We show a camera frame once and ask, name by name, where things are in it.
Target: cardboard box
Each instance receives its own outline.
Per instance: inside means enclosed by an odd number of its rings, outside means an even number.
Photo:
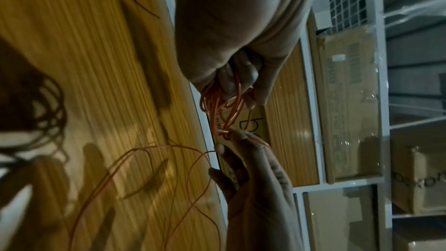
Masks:
[[[327,180],[380,174],[378,66],[370,26],[308,36],[324,143]]]
[[[310,192],[304,200],[311,250],[377,250],[372,187]]]
[[[394,221],[394,251],[446,250],[446,217]]]
[[[223,115],[228,115],[229,112],[223,112]],[[244,129],[246,127],[246,123],[248,122],[248,115],[249,115],[249,110],[247,109],[243,109],[240,112],[240,115],[238,116],[238,118],[236,119],[233,128],[237,128],[237,129]],[[218,124],[222,123],[220,121],[220,117],[217,115],[215,117],[216,122]],[[258,137],[260,137],[261,139],[265,140],[266,142],[268,142],[268,144],[270,143],[269,141],[269,133],[268,133],[268,126],[266,123],[266,118],[265,118],[265,111],[263,109],[263,107],[261,106],[256,106],[251,114],[251,120],[248,124],[248,128],[246,129],[252,133],[254,133],[255,135],[257,135]],[[214,141],[221,143],[223,145],[226,145],[227,147],[229,147],[230,149],[232,149],[232,151],[234,153],[236,153],[238,155],[237,150],[235,149],[235,147],[232,145],[232,142],[225,140],[223,137],[218,137],[215,138],[214,137]],[[226,164],[226,162],[224,160],[222,160],[220,157],[218,158],[219,163],[220,163],[220,168],[222,169],[222,171],[231,178],[232,182],[236,185],[238,185],[237,180],[235,178],[235,173],[234,171],[228,166],[228,164]]]
[[[407,213],[446,211],[446,122],[391,131],[392,201]]]

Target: hand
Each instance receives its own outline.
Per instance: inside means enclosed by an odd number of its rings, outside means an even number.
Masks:
[[[265,105],[274,81],[296,45],[311,0],[177,0],[175,36],[183,74],[202,91],[218,78],[226,98],[254,88]]]
[[[299,222],[291,182],[271,150],[246,131],[235,131],[231,141],[243,157],[228,147],[216,152],[234,170],[240,188],[220,170],[209,169],[228,202],[228,238],[231,251],[302,251]]]

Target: orange wire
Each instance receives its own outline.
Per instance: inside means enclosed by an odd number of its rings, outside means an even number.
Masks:
[[[228,100],[221,99],[223,90],[219,86],[219,84],[215,81],[212,81],[211,83],[209,83],[209,85],[207,85],[207,87],[204,89],[202,96],[200,98],[200,108],[203,112],[206,112],[209,115],[209,118],[211,120],[211,122],[210,122],[211,131],[212,131],[212,134],[214,135],[214,138],[222,136],[224,139],[229,140],[230,133],[232,131],[231,127],[233,126],[233,124],[235,123],[235,121],[237,120],[238,116],[240,115],[240,113],[243,109],[244,100],[242,98],[241,83],[240,83],[240,78],[239,78],[237,72],[234,72],[234,78],[236,81],[236,94],[235,94],[235,96],[231,97],[230,99],[228,99]],[[247,94],[252,96],[252,94],[253,94],[252,88],[247,91]],[[223,117],[223,111],[225,111],[225,110],[226,110],[226,112],[227,112],[227,110],[229,110],[229,115],[227,117]],[[252,110],[249,111],[248,120],[247,120],[247,123],[246,123],[246,126],[244,129],[248,128],[249,122],[251,120],[251,114],[252,114]],[[222,123],[220,123],[220,124],[218,124],[216,121],[217,115],[219,116],[220,120],[222,121]],[[259,144],[269,147],[269,145],[267,143],[265,143],[259,139],[255,139],[255,138],[249,138],[249,139],[254,142],[257,142]],[[73,245],[73,242],[75,239],[77,227],[79,225],[81,218],[85,214],[86,210],[94,202],[94,200],[101,194],[101,192],[103,192],[105,190],[107,185],[109,183],[111,183],[113,177],[121,169],[123,164],[125,162],[127,162],[128,160],[132,159],[134,157],[135,153],[140,150],[147,152],[147,150],[149,150],[149,149],[160,149],[160,148],[182,148],[182,149],[192,150],[194,152],[200,153],[200,156],[195,160],[195,162],[190,167],[188,174],[187,174],[187,178],[186,178],[186,195],[187,195],[188,201],[190,203],[190,207],[187,209],[185,214],[181,217],[179,222],[172,228],[172,231],[170,231],[171,220],[169,219],[169,227],[167,230],[166,242],[164,242],[164,239],[162,242],[164,250],[167,250],[170,239],[173,237],[174,233],[176,232],[176,230],[178,229],[180,224],[184,221],[184,219],[186,218],[186,216],[189,214],[189,212],[192,209],[198,211],[201,215],[206,217],[216,227],[216,230],[218,233],[219,250],[221,250],[221,236],[220,236],[220,230],[218,229],[217,223],[213,219],[211,219],[208,215],[206,215],[203,211],[201,211],[200,209],[195,207],[196,203],[208,191],[211,179],[209,179],[209,182],[207,183],[207,186],[205,187],[205,190],[203,191],[203,193],[200,194],[194,201],[192,201],[190,198],[189,186],[188,186],[190,173],[191,173],[193,167],[195,166],[195,164],[198,163],[198,161],[201,159],[201,157],[205,157],[206,161],[208,162],[208,164],[210,166],[209,156],[206,157],[206,155],[209,154],[210,152],[215,152],[215,151],[209,151],[209,152],[203,153],[197,149],[187,147],[187,146],[182,146],[182,145],[155,145],[155,146],[131,149],[131,150],[127,151],[126,153],[124,153],[122,156],[120,156],[116,161],[113,162],[113,164],[110,166],[109,170],[111,170],[113,167],[114,167],[114,170],[112,170],[110,173],[106,174],[102,178],[102,180],[99,182],[99,184],[96,186],[96,188],[91,192],[90,196],[87,198],[85,203],[82,205],[80,212],[74,221],[72,230],[69,235],[68,251],[72,250],[72,245]],[[177,192],[177,190],[175,188],[174,195],[172,198],[172,203],[175,200],[176,192]],[[122,197],[121,200],[127,199],[134,194],[136,194],[136,193],[132,192],[129,195]]]

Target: red wire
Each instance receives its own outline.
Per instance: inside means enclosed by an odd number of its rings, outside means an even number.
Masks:
[[[205,88],[205,90],[203,91],[203,94],[200,98],[200,108],[202,111],[209,114],[209,117],[211,120],[211,123],[210,123],[211,131],[212,131],[212,134],[214,135],[214,138],[222,136],[224,139],[229,140],[230,132],[232,131],[231,126],[235,123],[236,119],[238,118],[238,116],[240,115],[240,112],[243,109],[244,101],[243,101],[242,93],[241,93],[240,79],[239,79],[237,72],[234,72],[234,78],[236,81],[236,94],[234,97],[231,97],[228,100],[222,100],[221,96],[222,96],[223,91],[222,91],[221,87],[219,86],[218,83],[216,83],[215,81],[212,81]],[[249,89],[247,91],[247,94],[252,95],[252,89]],[[223,117],[223,115],[222,115],[224,110],[230,110],[229,115],[227,117]],[[247,120],[245,129],[248,127],[249,121],[251,120],[251,113],[252,113],[252,110],[249,111],[248,120]],[[219,117],[222,121],[221,124],[217,123],[216,115],[219,115]],[[250,140],[269,147],[269,145],[267,143],[265,143],[259,139],[250,138]],[[210,152],[215,152],[215,151],[209,151],[209,152],[203,153],[197,149],[187,147],[187,146],[182,146],[182,145],[155,145],[155,146],[131,149],[131,150],[127,151],[126,153],[124,153],[121,157],[119,157],[115,162],[113,162],[113,164],[109,167],[109,170],[111,170],[113,167],[114,167],[114,170],[112,170],[109,174],[106,174],[102,178],[102,180],[99,182],[99,184],[96,186],[96,188],[91,192],[90,196],[87,198],[85,203],[82,205],[80,212],[74,221],[72,230],[69,235],[68,251],[72,250],[72,245],[73,245],[73,242],[75,239],[77,227],[79,225],[81,218],[85,214],[86,210],[94,202],[94,200],[97,199],[97,197],[101,194],[101,192],[103,192],[105,190],[107,185],[109,183],[111,183],[111,181],[113,180],[113,177],[121,169],[123,164],[125,162],[127,162],[128,160],[132,159],[134,157],[135,153],[138,151],[142,150],[142,151],[147,152],[147,150],[149,150],[149,149],[160,149],[160,148],[182,148],[182,149],[192,150],[194,152],[200,153],[200,156],[194,161],[194,163],[190,167],[188,174],[187,174],[187,178],[186,178],[186,195],[187,195],[188,201],[190,203],[190,207],[187,209],[185,214],[181,217],[179,222],[172,228],[172,231],[170,231],[171,220],[169,219],[169,226],[167,229],[166,242],[164,243],[164,239],[162,242],[164,250],[167,250],[170,239],[173,237],[173,235],[177,231],[178,227],[181,225],[181,223],[184,221],[184,219],[187,217],[187,215],[189,214],[189,212],[192,209],[198,211],[201,215],[205,216],[216,227],[216,230],[218,233],[218,246],[219,246],[219,250],[221,250],[221,245],[222,245],[221,244],[221,236],[220,236],[220,230],[218,229],[217,223],[213,219],[211,219],[208,215],[206,215],[203,211],[201,211],[199,208],[195,207],[196,203],[208,191],[211,179],[209,179],[209,182],[206,185],[206,188],[204,189],[203,193],[200,194],[200,196],[198,196],[194,201],[192,201],[190,199],[189,186],[188,186],[190,173],[192,172],[193,167],[198,163],[198,161],[201,159],[201,157],[204,157],[210,166],[209,156],[207,156],[207,154],[209,154]],[[175,188],[174,195],[172,198],[172,203],[175,200],[176,193],[177,193],[177,190]],[[133,194],[136,194],[136,193],[135,192],[129,193],[127,196],[124,196],[121,199],[122,200],[127,199],[128,197],[131,197]]]

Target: wooden panel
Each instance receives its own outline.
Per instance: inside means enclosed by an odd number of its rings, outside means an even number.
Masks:
[[[6,250],[66,250],[80,203],[131,148],[205,151],[165,1],[137,1],[159,18],[132,0],[0,0],[0,250],[9,236]],[[189,207],[197,157],[138,154],[87,211],[74,250],[163,250]],[[202,160],[190,175],[192,200],[207,167]],[[215,185],[197,207],[224,242]],[[192,210],[167,247],[218,250],[216,228]]]
[[[271,147],[293,186],[319,183],[307,82],[298,44],[265,106]]]

